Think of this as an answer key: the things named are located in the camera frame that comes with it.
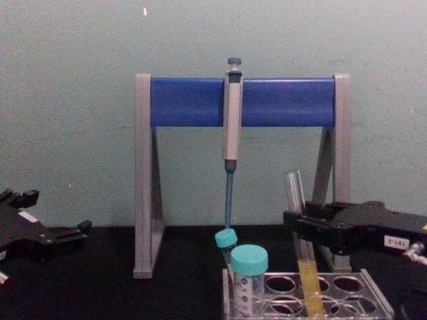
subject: plastic tube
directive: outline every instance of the plastic tube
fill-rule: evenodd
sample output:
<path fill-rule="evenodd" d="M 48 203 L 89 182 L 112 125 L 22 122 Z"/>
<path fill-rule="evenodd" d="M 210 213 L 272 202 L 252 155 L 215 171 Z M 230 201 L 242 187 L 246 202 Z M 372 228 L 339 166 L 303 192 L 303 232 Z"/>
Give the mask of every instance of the plastic tube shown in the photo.
<path fill-rule="evenodd" d="M 305 201 L 300 172 L 286 172 L 285 186 L 288 210 L 299 213 L 302 216 L 305 211 Z M 296 232 L 293 232 L 292 235 L 308 316 L 313 319 L 324 319 L 324 308 L 320 297 L 321 291 L 313 245 L 309 241 L 300 239 Z"/>
<path fill-rule="evenodd" d="M 233 314 L 239 319 L 264 316 L 264 273 L 267 268 L 268 253 L 263 247 L 239 245 L 233 249 Z"/>
<path fill-rule="evenodd" d="M 228 268 L 228 275 L 233 281 L 234 275 L 231 266 L 232 250 L 236 247 L 238 236 L 236 235 L 234 229 L 227 228 L 215 234 L 215 242 L 218 248 L 221 250 L 222 256 Z"/>

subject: yellow liquid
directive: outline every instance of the yellow liquid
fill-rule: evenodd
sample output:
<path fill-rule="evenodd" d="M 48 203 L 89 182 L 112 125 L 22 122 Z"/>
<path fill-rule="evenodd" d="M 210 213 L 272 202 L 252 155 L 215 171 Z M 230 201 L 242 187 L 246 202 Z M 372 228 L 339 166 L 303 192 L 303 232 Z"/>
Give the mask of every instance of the yellow liquid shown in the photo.
<path fill-rule="evenodd" d="M 320 284 L 315 261 L 299 261 L 300 277 L 304 300 L 306 302 L 308 317 L 324 319 L 322 298 L 320 297 Z"/>

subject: test tube rack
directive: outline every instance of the test tube rack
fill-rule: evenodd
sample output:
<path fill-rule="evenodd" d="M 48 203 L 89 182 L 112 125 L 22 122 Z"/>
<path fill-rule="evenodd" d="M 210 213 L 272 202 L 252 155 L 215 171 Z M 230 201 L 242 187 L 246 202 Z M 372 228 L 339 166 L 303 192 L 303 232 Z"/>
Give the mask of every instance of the test tube rack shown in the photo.
<path fill-rule="evenodd" d="M 265 273 L 264 315 L 242 317 L 234 308 L 233 286 L 223 269 L 223 320 L 309 320 L 299 273 Z M 319 273 L 325 319 L 392 320 L 394 311 L 367 270 Z"/>

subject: teal screw cap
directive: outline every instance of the teal screw cap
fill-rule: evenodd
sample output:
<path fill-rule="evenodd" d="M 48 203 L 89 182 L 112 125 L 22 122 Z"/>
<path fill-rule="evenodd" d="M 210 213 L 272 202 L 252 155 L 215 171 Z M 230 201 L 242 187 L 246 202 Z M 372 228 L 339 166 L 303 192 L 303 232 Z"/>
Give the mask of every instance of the teal screw cap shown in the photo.
<path fill-rule="evenodd" d="M 218 248 L 226 248 L 238 242 L 238 236 L 234 229 L 227 228 L 215 234 L 215 241 Z"/>
<path fill-rule="evenodd" d="M 238 275 L 260 275 L 268 269 L 268 253 L 259 245 L 239 245 L 232 250 L 232 269 Z"/>

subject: micropipette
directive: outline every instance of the micropipette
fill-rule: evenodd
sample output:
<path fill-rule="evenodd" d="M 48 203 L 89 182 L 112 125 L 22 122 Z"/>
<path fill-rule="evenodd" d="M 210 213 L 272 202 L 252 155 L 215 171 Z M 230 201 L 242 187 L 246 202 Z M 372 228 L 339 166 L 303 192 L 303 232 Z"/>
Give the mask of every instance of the micropipette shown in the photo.
<path fill-rule="evenodd" d="M 240 131 L 242 127 L 243 77 L 238 65 L 240 58 L 229 58 L 230 70 L 224 78 L 224 167 L 226 183 L 226 228 L 232 220 L 233 174 L 237 167 Z"/>

